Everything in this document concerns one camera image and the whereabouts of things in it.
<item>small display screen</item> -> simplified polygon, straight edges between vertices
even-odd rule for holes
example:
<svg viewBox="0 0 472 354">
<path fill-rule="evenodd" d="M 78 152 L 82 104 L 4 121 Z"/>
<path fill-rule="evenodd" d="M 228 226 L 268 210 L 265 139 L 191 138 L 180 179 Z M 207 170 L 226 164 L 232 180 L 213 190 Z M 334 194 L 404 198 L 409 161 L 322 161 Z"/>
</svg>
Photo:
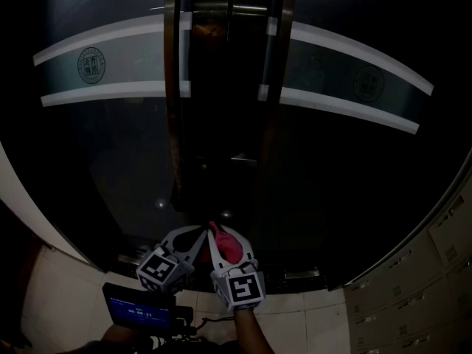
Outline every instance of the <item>small display screen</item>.
<svg viewBox="0 0 472 354">
<path fill-rule="evenodd" d="M 170 311 L 110 298 L 111 312 L 115 319 L 140 325 L 170 328 Z"/>
</svg>

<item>circular logo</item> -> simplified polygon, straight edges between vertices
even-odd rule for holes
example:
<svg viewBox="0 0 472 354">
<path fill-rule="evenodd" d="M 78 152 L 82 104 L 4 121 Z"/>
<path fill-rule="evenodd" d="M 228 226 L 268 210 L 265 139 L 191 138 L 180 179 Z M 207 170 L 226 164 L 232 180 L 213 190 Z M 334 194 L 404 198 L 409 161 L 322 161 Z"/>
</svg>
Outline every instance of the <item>circular logo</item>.
<svg viewBox="0 0 472 354">
<path fill-rule="evenodd" d="M 374 66 L 361 68 L 354 79 L 354 93 L 364 103 L 373 103 L 384 91 L 382 71 Z"/>
<path fill-rule="evenodd" d="M 83 81 L 95 84 L 105 73 L 105 57 L 99 49 L 89 47 L 82 51 L 77 62 L 77 70 Z"/>
</svg>

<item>white tile floor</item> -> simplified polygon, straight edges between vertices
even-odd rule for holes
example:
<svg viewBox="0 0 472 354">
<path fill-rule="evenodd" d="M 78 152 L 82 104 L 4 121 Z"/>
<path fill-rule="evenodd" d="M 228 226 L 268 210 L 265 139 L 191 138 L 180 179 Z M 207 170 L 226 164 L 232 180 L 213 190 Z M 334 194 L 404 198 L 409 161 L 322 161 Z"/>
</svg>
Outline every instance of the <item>white tile floor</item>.
<svg viewBox="0 0 472 354">
<path fill-rule="evenodd" d="M 29 282 L 22 319 L 32 352 L 58 353 L 100 339 L 112 324 L 101 290 L 106 282 L 141 289 L 137 280 L 104 274 L 59 251 L 42 249 Z M 195 326 L 203 317 L 227 316 L 215 294 L 183 291 L 177 294 L 177 304 L 194 309 Z M 276 354 L 350 352 L 342 291 L 268 295 L 255 313 Z M 234 322 L 207 323 L 198 332 L 219 344 L 236 338 Z"/>
</svg>

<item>pink cloth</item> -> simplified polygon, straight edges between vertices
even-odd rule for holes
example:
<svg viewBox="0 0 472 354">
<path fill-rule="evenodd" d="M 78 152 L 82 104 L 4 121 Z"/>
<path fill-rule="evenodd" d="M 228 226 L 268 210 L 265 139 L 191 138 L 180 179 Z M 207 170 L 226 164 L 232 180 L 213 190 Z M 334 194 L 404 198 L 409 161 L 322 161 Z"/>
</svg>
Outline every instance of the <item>pink cloth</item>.
<svg viewBox="0 0 472 354">
<path fill-rule="evenodd" d="M 209 225 L 215 230 L 216 246 L 224 253 L 226 261 L 232 265 L 239 263 L 243 259 L 241 243 L 230 233 L 220 231 L 214 221 L 210 221 Z"/>
</svg>

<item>white wall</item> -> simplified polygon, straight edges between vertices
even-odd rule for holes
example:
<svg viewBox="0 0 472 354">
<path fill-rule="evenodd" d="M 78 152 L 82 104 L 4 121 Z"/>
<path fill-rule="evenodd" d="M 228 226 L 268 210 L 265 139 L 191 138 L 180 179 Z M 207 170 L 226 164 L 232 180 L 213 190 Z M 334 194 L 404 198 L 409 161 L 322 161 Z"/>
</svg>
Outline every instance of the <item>white wall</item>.
<svg viewBox="0 0 472 354">
<path fill-rule="evenodd" d="M 85 261 L 85 259 L 64 240 L 31 199 L 16 175 L 1 143 L 0 199 L 41 239 L 79 260 Z"/>
</svg>

